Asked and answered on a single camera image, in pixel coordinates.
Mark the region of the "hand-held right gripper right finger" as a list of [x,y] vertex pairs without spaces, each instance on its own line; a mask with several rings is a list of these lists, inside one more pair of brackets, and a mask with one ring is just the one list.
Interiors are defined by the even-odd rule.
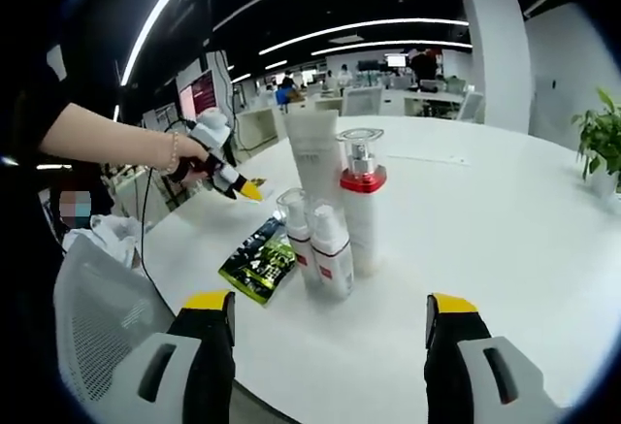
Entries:
[[471,302],[427,297],[424,366],[430,423],[554,423],[558,406],[541,370],[494,337]]

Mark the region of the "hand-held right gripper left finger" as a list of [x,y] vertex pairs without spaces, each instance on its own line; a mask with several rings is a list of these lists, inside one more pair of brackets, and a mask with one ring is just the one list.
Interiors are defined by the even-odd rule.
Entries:
[[228,423],[235,377],[235,293],[190,297],[164,333],[114,369],[106,423]]

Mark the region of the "person's left hand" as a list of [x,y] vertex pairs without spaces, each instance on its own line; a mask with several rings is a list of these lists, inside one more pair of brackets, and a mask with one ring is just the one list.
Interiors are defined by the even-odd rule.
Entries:
[[195,140],[178,136],[173,145],[170,163],[163,173],[173,182],[183,184],[206,179],[209,173],[204,170],[203,164],[209,155],[209,152]]

